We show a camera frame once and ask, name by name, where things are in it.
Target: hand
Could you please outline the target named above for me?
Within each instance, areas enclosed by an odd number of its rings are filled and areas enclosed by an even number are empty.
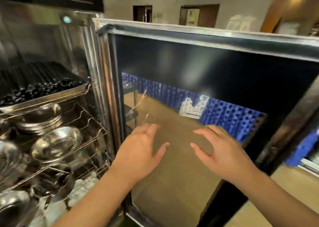
[[[233,139],[227,131],[216,125],[194,130],[203,135],[213,145],[214,152],[210,156],[198,145],[191,143],[198,158],[222,179],[236,185],[245,181],[245,177],[258,171],[241,144]]]
[[[153,142],[157,124],[136,127],[121,145],[110,168],[117,171],[133,185],[150,174],[160,163],[169,143],[164,143],[153,155]]]

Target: doorway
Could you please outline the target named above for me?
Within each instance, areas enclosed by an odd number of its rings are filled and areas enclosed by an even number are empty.
[[[133,20],[151,23],[152,22],[152,5],[139,6],[133,5]]]
[[[214,28],[219,4],[181,6],[179,25]]]

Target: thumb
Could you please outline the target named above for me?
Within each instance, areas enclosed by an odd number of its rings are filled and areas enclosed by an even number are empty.
[[[195,154],[198,156],[198,158],[209,168],[212,167],[213,159],[210,155],[208,155],[206,152],[204,152],[201,148],[199,148],[198,145],[195,143],[191,143],[190,146],[194,148]]]
[[[161,145],[161,147],[157,150],[157,153],[153,157],[153,161],[155,164],[155,167],[160,163],[163,156],[165,155],[166,149],[169,146],[169,142],[164,143]]]

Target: person's right hand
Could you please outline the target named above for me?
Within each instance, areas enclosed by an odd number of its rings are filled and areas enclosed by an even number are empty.
[[[227,131],[216,125],[194,130],[194,133],[205,136],[213,145],[214,152],[210,156],[195,143],[191,146],[198,158],[222,179],[236,185],[245,180],[245,176],[258,171],[241,144],[233,139]]]

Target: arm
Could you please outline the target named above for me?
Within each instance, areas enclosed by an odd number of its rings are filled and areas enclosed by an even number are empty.
[[[241,145],[223,128],[209,125],[194,130],[213,145],[213,155],[207,155],[196,144],[191,146],[199,159],[222,179],[244,193],[275,227],[317,226],[319,215],[295,199],[250,160]]]
[[[156,124],[136,127],[121,145],[107,173],[52,227],[105,227],[134,184],[151,173],[164,156],[168,142],[155,155],[152,153],[158,128]]]

